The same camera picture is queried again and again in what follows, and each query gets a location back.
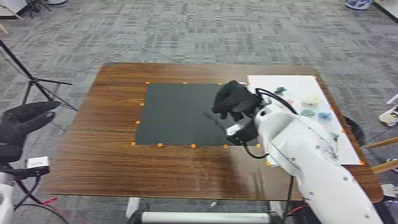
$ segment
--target blue object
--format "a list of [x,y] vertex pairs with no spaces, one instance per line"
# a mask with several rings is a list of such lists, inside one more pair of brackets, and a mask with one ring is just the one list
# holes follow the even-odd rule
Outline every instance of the blue object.
[[353,11],[364,11],[369,8],[374,0],[346,0],[344,6]]
[[303,109],[302,112],[300,112],[300,115],[305,116],[305,117],[312,117],[314,116],[314,111],[309,110],[309,109]]
[[318,113],[318,118],[319,118],[321,120],[330,120],[330,119],[332,119],[332,114],[326,113],[326,112],[321,112],[321,113]]

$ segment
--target gray carpet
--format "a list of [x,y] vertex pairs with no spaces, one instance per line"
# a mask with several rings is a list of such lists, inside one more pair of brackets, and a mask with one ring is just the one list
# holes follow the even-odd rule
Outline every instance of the gray carpet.
[[[71,1],[33,19],[24,16],[23,21],[1,24],[10,35],[0,38],[30,71],[40,78],[74,83],[58,88],[58,94],[76,106],[108,62],[305,64],[319,70],[342,113],[367,137],[385,130],[376,116],[398,93],[398,26],[373,7],[357,13],[337,0],[92,0]],[[0,73],[5,110],[21,102],[26,80],[1,58]],[[40,99],[33,92],[30,100]],[[60,108],[53,124],[28,138],[24,157],[55,156],[72,117],[74,112]],[[396,135],[398,128],[374,140]],[[398,157],[396,148],[364,150],[371,164]],[[398,184],[398,175],[387,172],[380,181]],[[268,208],[254,202],[222,203],[225,210]],[[58,197],[55,206],[72,223],[126,221],[124,198]],[[202,211],[209,203],[152,199],[142,206]],[[19,211],[14,223],[56,223],[33,209]]]

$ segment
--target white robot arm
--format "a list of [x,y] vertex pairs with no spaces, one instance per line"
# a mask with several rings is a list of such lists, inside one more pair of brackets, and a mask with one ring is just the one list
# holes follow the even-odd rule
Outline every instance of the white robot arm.
[[335,142],[319,123],[268,105],[255,114],[264,152],[296,178],[323,224],[382,223],[355,178],[335,160]]

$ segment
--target black glove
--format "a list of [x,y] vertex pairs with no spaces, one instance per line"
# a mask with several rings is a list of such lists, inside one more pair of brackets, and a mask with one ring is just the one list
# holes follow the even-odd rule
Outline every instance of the black glove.
[[248,92],[245,86],[232,80],[220,88],[211,110],[213,113],[220,114],[220,119],[227,118],[229,113],[234,121],[238,121],[243,119],[243,114],[252,117],[259,103],[261,97]]
[[21,157],[24,138],[30,132],[51,122],[58,107],[56,101],[30,103],[3,112],[0,124],[0,163],[14,162]]

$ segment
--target wooden table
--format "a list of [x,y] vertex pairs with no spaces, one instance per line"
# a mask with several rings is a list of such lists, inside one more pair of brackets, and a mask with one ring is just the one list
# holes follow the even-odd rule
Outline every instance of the wooden table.
[[[335,102],[316,70],[282,65],[108,64],[90,87],[58,145],[44,191],[58,195],[286,200],[289,176],[241,147],[133,145],[147,83],[245,81],[247,74],[312,75],[328,98],[360,160]],[[382,199],[367,163],[346,166],[373,202]],[[294,189],[293,199],[300,200]]]

